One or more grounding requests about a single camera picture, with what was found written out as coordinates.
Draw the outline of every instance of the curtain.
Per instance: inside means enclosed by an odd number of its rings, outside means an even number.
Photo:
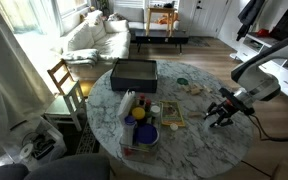
[[[43,114],[53,100],[0,14],[0,141],[14,125]]]
[[[55,0],[0,0],[0,13],[14,34],[60,37],[64,33]]]

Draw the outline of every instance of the blue container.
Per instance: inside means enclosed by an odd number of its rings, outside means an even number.
[[[144,124],[135,130],[135,140],[142,148],[155,145],[158,138],[157,129],[151,124]]]

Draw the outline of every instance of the blue cap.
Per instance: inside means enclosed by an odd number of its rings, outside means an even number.
[[[130,125],[130,126],[132,126],[136,123],[135,118],[133,116],[126,116],[124,118],[124,122],[126,125]]]
[[[157,139],[157,130],[151,124],[144,124],[137,128],[135,137],[138,143],[152,144]]]

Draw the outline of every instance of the window blind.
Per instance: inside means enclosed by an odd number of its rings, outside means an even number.
[[[175,0],[174,8],[178,10],[180,0]],[[149,0],[149,5],[154,6],[155,4],[164,5],[165,3],[172,3],[171,0]]]
[[[143,0],[114,0],[114,6],[130,7],[130,8],[143,8]]]

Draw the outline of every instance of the chair backrest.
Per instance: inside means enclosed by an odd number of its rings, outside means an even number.
[[[58,72],[58,70],[64,70],[65,73],[63,73],[63,76],[61,78],[56,78],[55,74]],[[71,81],[73,81],[73,78],[70,74],[70,72],[67,69],[67,66],[64,62],[64,60],[60,60],[59,63],[57,63],[52,69],[47,70],[48,74],[50,75],[52,81],[54,82],[55,86],[60,92],[60,95],[64,95],[65,92],[62,88],[62,85],[66,82],[66,80],[69,78]]]
[[[79,81],[77,81],[72,89],[63,97],[70,113],[75,112],[85,104],[85,99]]]

